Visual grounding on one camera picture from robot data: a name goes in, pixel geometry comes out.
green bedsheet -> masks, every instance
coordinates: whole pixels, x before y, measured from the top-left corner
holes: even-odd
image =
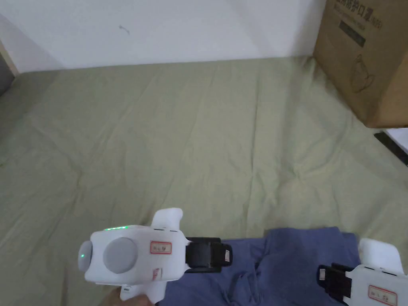
[[[1,304],[98,304],[82,241],[166,207],[188,236],[338,226],[408,271],[407,199],[312,58],[26,73],[0,98]]]

white wall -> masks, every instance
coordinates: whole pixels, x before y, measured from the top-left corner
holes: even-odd
[[[19,72],[306,55],[324,3],[0,0],[0,40]]]

gray button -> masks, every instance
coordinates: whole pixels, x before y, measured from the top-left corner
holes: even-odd
[[[78,252],[78,268],[82,272],[86,272],[91,264],[92,259],[92,242],[85,241]]]
[[[132,269],[137,259],[137,247],[128,238],[111,241],[103,253],[103,262],[113,273],[124,273]]]

cardboard box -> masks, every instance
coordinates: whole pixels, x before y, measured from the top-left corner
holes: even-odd
[[[408,126],[408,1],[327,0],[314,57],[366,126]]]

red-bordered label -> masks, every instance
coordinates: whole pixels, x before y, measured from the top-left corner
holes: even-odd
[[[171,242],[152,241],[150,242],[150,254],[171,254]]]
[[[398,305],[398,295],[395,292],[373,285],[368,286],[368,297],[386,305]]]

